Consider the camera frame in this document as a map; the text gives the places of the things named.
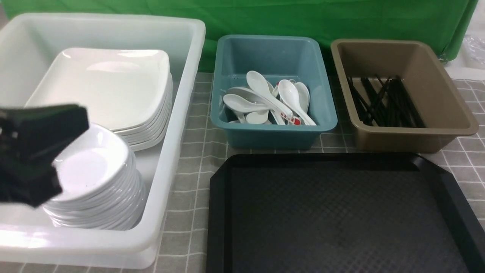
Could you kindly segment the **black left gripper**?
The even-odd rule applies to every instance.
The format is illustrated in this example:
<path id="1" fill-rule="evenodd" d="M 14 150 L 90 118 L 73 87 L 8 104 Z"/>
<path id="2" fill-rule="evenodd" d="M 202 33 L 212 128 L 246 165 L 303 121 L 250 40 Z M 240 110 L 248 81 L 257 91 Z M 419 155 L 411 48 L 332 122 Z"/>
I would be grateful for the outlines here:
<path id="1" fill-rule="evenodd" d="M 89 129 L 78 104 L 0 110 L 0 202 L 37 208 L 63 189 L 54 159 Z"/>

